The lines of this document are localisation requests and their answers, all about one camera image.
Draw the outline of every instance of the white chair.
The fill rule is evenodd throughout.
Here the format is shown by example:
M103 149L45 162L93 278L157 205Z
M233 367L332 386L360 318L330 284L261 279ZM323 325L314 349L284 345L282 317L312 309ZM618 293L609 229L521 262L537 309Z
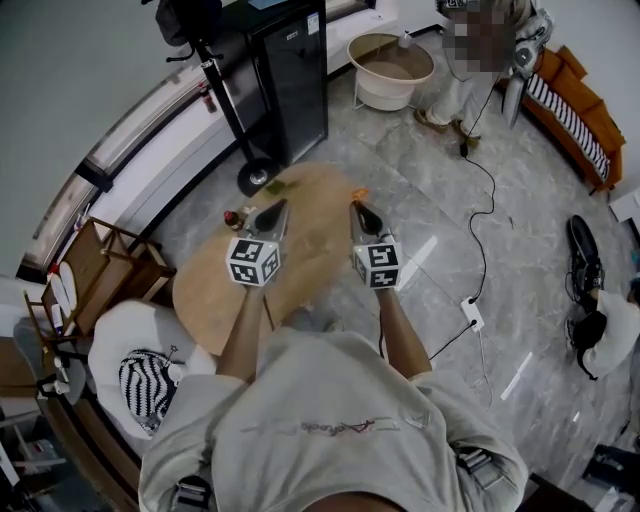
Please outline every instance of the white chair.
M150 350L184 363L185 376L213 375L216 364L211 354L196 345L171 309L128 300L100 317L89 352L98 401L129 435L151 439L129 411L120 389L120 363L133 350Z

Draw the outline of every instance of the power strip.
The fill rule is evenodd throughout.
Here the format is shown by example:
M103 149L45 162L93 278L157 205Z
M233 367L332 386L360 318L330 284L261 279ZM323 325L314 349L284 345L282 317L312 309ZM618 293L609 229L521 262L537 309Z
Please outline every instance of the power strip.
M471 330L473 332L478 332L480 329L484 327L484 320L480 316L480 311L478 311L478 306L475 303L471 303L472 297L467 297L460 303L460 307L462 308L462 312L464 316L467 317L467 321L469 323L476 321L476 324L471 326Z

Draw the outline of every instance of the white tub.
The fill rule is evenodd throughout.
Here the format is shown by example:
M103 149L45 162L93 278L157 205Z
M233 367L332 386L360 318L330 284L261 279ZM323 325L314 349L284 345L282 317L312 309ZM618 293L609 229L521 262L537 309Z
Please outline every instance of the white tub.
M356 95L364 104L378 110L406 107L416 85L433 74L433 59L420 46L398 46L391 34L365 34L347 47L356 67Z

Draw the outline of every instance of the black and white striped fabric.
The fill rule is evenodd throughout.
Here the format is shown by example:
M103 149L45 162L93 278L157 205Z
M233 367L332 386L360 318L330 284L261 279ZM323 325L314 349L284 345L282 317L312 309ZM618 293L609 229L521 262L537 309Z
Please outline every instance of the black and white striped fabric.
M140 426L153 435L176 392L169 378L171 360L149 350L134 350L120 363L120 389Z
M553 112L558 122L580 146L584 156L596 168L602 181L606 181L611 162L580 116L535 73L529 80L527 93L541 107Z

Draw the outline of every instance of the black cabinet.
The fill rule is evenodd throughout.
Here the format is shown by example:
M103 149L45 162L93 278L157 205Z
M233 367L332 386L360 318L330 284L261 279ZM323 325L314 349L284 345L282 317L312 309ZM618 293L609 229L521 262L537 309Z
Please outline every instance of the black cabinet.
M283 166L328 135L324 0L222 11L213 50L251 143Z

